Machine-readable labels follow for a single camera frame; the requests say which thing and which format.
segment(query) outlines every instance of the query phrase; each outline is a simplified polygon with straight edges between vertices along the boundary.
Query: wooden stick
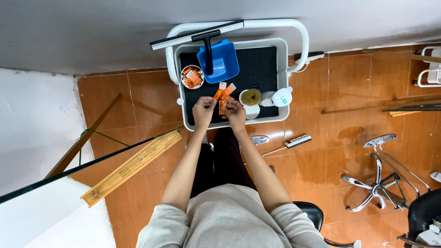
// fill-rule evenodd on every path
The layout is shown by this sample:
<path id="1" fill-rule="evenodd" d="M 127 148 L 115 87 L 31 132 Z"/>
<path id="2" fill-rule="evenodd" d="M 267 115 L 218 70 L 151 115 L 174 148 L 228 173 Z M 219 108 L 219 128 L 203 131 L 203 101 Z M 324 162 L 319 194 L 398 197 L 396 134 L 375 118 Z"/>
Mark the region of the wooden stick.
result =
<path id="1" fill-rule="evenodd" d="M 418 112 L 421 112 L 421 111 L 390 111 L 389 114 L 392 117 L 397 117 L 397 116 L 418 113 Z"/>
<path id="2" fill-rule="evenodd" d="M 98 119 L 90 126 L 89 129 L 95 130 L 97 127 L 101 124 L 101 122 L 104 120 L 104 118 L 107 116 L 107 114 L 110 112 L 112 107 L 115 105 L 115 103 L 121 99 L 121 93 L 119 93 L 109 104 L 109 106 L 104 110 L 104 112 L 98 117 Z M 72 162 L 72 160 L 75 158 L 77 153 L 81 150 L 81 148 L 84 146 L 84 144 L 89 140 L 91 135 L 93 134 L 92 130 L 87 130 L 84 132 L 83 135 L 81 135 L 80 139 L 74 143 L 74 145 L 67 151 L 67 153 L 58 161 L 58 163 L 52 168 L 52 170 L 49 172 L 49 174 L 45 177 L 49 178 L 54 175 L 62 173 L 67 166 Z"/>
<path id="3" fill-rule="evenodd" d="M 89 207 L 92 207 L 123 182 L 127 181 L 151 161 L 164 153 L 168 148 L 172 147 L 181 138 L 181 135 L 176 130 L 156 138 L 82 195 L 81 199 L 85 200 Z"/>
<path id="4" fill-rule="evenodd" d="M 428 100 L 428 101 L 410 101 L 405 102 L 401 104 L 388 104 L 388 105 L 381 105 L 381 106 L 368 106 L 368 107 L 361 107 L 361 108 L 355 108 L 355 109 L 341 109 L 341 110 L 334 110 L 334 111 L 322 111 L 322 115 L 326 114 L 335 114 L 335 113 L 343 113 L 343 112 L 350 112 L 350 111 L 357 111 L 357 110 L 364 110 L 364 109 L 376 109 L 376 108 L 388 108 L 388 109 L 396 109 L 401 107 L 408 107 L 413 105 L 425 105 L 425 104 L 435 104 L 435 103 L 441 103 L 441 99 L 437 100 Z"/>
<path id="5" fill-rule="evenodd" d="M 387 52 L 387 51 L 371 50 L 371 49 L 366 50 L 366 52 L 364 52 L 364 53 L 383 53 L 383 54 L 387 53 L 387 54 L 397 55 L 397 56 L 401 56 L 401 57 L 406 57 L 411 60 L 423 60 L 423 61 L 441 63 L 441 58 L 432 57 L 432 56 L 416 55 L 416 54 L 411 54 L 411 53 L 397 53 L 397 52 Z"/>

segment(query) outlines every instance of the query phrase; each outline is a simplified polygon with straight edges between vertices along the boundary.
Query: shaving brush bristles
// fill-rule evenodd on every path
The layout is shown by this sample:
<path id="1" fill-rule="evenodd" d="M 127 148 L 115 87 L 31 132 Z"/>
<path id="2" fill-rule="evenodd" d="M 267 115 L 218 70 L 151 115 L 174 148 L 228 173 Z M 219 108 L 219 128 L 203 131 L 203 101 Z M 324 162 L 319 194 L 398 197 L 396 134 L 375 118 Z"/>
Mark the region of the shaving brush bristles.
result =
<path id="1" fill-rule="evenodd" d="M 247 90 L 242 93 L 242 96 L 240 96 L 240 100 L 243 104 L 248 106 L 254 106 L 260 103 L 261 94 L 260 91 L 257 89 L 251 89 Z"/>

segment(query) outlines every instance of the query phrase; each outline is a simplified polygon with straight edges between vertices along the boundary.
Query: forearm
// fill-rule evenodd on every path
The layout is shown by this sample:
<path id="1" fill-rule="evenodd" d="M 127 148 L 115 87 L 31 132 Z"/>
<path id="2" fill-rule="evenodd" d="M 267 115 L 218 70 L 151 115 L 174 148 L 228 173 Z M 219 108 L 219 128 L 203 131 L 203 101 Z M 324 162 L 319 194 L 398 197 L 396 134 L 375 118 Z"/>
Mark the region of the forearm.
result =
<path id="1" fill-rule="evenodd" d="M 196 129 L 191 136 L 181 161 L 173 171 L 162 195 L 161 204 L 173 205 L 187 212 L 188 200 L 193 187 L 194 174 L 198 163 L 201 143 L 205 131 Z"/>
<path id="2" fill-rule="evenodd" d="M 260 199 L 265 209 L 271 213 L 275 208 L 292 203 L 285 187 L 262 158 L 246 131 L 235 133 L 245 160 L 250 168 Z"/>

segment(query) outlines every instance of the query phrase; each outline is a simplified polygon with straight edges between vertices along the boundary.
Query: white wall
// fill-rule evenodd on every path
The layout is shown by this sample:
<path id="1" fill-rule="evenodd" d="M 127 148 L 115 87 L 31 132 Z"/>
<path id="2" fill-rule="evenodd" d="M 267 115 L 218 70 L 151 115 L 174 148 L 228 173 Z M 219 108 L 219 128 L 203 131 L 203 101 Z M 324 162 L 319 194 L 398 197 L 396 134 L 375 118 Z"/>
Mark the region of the white wall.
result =
<path id="1" fill-rule="evenodd" d="M 70 75 L 0 69 L 0 195 L 42 180 L 84 131 L 77 89 Z"/>
<path id="2" fill-rule="evenodd" d="M 80 199 L 89 189 L 64 177 L 0 204 L 0 247 L 116 247 L 104 199 Z"/>
<path id="3" fill-rule="evenodd" d="M 0 67 L 73 74 L 166 66 L 164 50 L 152 51 L 150 41 L 180 23 L 235 19 L 296 18 L 310 51 L 439 40 L 440 9 L 439 0 L 6 0 Z M 293 29 L 239 40 L 267 37 L 285 39 L 290 54 L 301 51 Z"/>

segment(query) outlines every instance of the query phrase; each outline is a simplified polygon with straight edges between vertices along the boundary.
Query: green rope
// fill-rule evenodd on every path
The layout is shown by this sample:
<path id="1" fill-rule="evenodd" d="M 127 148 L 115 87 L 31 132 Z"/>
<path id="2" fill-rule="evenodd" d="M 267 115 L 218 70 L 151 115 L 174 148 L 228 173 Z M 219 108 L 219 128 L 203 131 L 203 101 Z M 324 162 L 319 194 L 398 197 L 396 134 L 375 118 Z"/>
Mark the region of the green rope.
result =
<path id="1" fill-rule="evenodd" d="M 90 128 L 84 130 L 84 132 L 81 133 L 80 137 L 81 137 L 85 132 L 87 132 L 87 131 L 95 132 L 95 133 L 97 133 L 97 134 L 100 134 L 100 135 L 102 135 L 102 136 L 108 138 L 108 139 L 111 139 L 111 140 L 113 140 L 113 141 L 116 141 L 116 142 L 118 142 L 118 143 L 120 143 L 120 144 L 123 144 L 123 145 L 129 147 L 129 145 L 124 144 L 124 143 L 122 143 L 122 142 L 119 141 L 119 140 L 116 140 L 116 139 L 114 139 L 114 138 L 111 138 L 111 137 L 109 137 L 109 136 L 107 136 L 107 135 L 105 135 L 105 134 L 102 134 L 102 133 L 100 133 L 100 132 L 98 132 L 98 131 L 95 131 L 95 130 L 93 130 L 93 129 L 90 129 Z M 79 152 L 79 153 L 80 153 L 80 155 L 79 155 L 79 157 L 80 157 L 80 158 L 79 158 L 79 163 L 80 163 L 80 165 L 81 165 L 81 149 L 80 149 L 80 152 Z"/>

